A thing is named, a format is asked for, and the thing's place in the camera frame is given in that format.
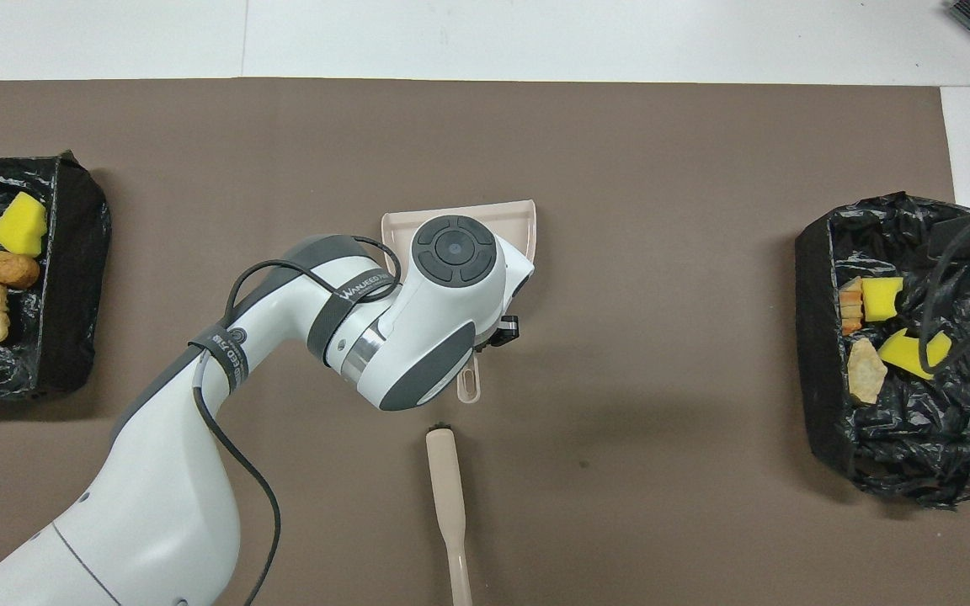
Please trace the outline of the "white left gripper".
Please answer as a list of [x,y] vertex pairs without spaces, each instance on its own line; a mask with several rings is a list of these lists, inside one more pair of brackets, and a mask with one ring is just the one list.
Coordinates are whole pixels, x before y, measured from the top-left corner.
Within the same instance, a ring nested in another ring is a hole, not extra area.
[[493,268],[493,325],[496,330],[489,338],[490,348],[501,348],[520,336],[519,316],[505,316],[515,293],[535,272],[535,266],[519,249],[511,244],[496,245]]

